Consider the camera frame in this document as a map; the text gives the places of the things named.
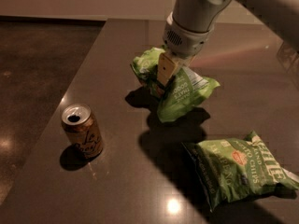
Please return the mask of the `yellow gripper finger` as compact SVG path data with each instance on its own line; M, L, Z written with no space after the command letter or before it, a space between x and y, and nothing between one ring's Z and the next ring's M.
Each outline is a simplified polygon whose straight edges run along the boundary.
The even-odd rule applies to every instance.
M183 65L186 66L186 67L189 67L191 65L191 63L194 61L195 57L192 56L192 57L188 57L187 59L185 59L183 61Z
M183 65L183 60L172 52L161 53L158 59L157 80L166 87Z

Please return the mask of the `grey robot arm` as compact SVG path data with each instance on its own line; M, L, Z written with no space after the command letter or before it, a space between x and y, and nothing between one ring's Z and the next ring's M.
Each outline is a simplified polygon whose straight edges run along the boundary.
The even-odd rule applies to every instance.
M223 12L238 4L257 21L299 50L299 0L176 0L166 19L166 51L158 62L158 81L167 86L183 66L192 62L214 30L225 21Z

